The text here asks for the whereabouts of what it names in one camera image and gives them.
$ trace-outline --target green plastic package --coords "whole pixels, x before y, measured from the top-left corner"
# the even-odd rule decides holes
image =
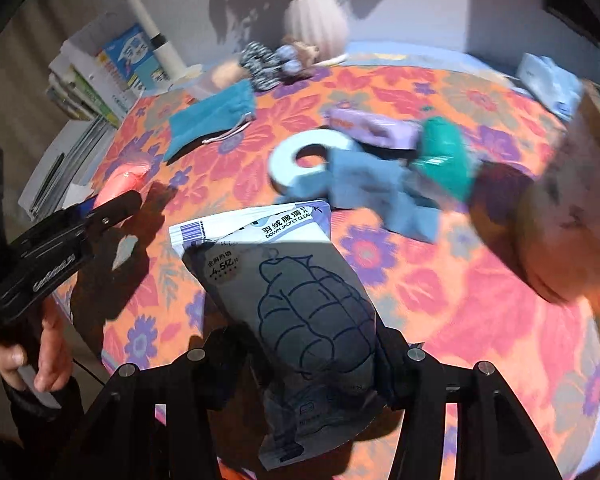
[[[428,119],[423,124],[418,152],[420,156],[410,164],[410,169],[465,202],[474,176],[460,128],[442,117]]]

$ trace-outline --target silver bolt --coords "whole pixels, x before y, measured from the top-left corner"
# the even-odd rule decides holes
[[[422,361],[427,356],[420,348],[410,348],[407,355],[412,361]]]
[[[205,358],[205,351],[202,348],[194,348],[187,352],[187,359],[189,361],[202,361]]]
[[[480,370],[485,375],[491,375],[494,373],[494,371],[496,371],[496,367],[488,361],[480,361],[478,363],[478,370]]]
[[[127,363],[126,365],[122,365],[120,370],[118,371],[120,377],[131,377],[136,373],[136,367]]]

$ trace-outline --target drawstring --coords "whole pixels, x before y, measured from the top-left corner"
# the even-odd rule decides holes
[[[247,126],[249,126],[249,124],[251,124],[251,121],[253,121],[254,119],[255,116],[253,115],[253,113],[247,112],[240,118],[240,120],[238,120],[238,124],[236,124],[227,133],[222,134],[219,137],[205,139],[202,141],[202,144],[210,144],[212,142],[220,142],[221,140],[227,140],[229,137],[233,137],[235,134],[239,134],[241,131],[243,131]]]

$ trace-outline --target roll of tape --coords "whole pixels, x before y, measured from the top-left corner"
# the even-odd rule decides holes
[[[312,168],[298,166],[296,157],[300,150],[308,146],[322,146],[327,150],[360,150],[355,140],[335,130],[309,130],[283,140],[269,157],[269,176],[282,192],[285,192],[299,176],[326,171],[325,164],[318,164]]]

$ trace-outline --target floral tablecloth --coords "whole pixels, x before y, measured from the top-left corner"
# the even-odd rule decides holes
[[[541,173],[560,123],[531,99],[473,75],[404,66],[320,69],[309,81],[257,98],[257,120],[220,144],[196,147],[170,166],[168,117],[190,104],[186,90],[138,101],[95,178],[120,160],[153,160],[145,207],[95,263],[56,292],[78,331],[109,370],[124,362],[168,364],[200,342],[218,313],[171,251],[168,226],[276,197],[267,157],[283,139],[322,124],[332,105],[401,119],[442,115],[460,124],[485,164],[467,210],[446,212],[427,245],[380,228],[369,210],[336,211],[332,239],[358,273],[385,324],[424,341],[441,362],[492,361],[520,398],[565,478],[576,469],[600,404],[600,343],[589,305],[547,304],[518,277],[510,238],[515,198]],[[121,271],[133,260],[131,270]],[[111,278],[113,273],[120,275]],[[455,406],[447,407],[442,478],[452,478]],[[265,472],[257,449],[266,431],[248,374],[212,425],[226,478],[387,477],[400,430],[383,413],[355,442],[309,462]]]

